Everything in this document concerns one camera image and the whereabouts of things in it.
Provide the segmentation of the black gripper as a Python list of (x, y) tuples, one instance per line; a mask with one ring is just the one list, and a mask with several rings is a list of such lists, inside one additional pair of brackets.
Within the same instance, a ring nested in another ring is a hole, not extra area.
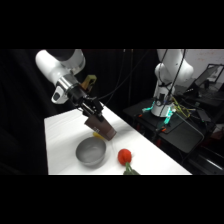
[(79, 106), (82, 108), (82, 114), (86, 117), (95, 115), (99, 121), (103, 121), (104, 117), (102, 115), (103, 107), (100, 104), (97, 97), (82, 97)]

